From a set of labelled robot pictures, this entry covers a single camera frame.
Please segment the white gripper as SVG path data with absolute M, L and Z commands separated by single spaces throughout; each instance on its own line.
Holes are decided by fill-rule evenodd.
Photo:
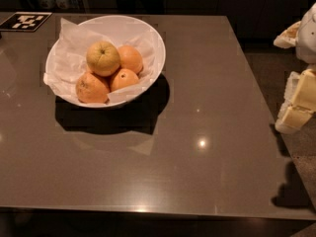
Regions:
M 274 40 L 279 48 L 295 47 L 297 57 L 307 64 L 316 63 L 316 3 L 298 21 Z M 301 73 L 291 72 L 284 90 L 275 128 L 292 134 L 299 131 L 316 113 L 316 69 L 307 67 Z

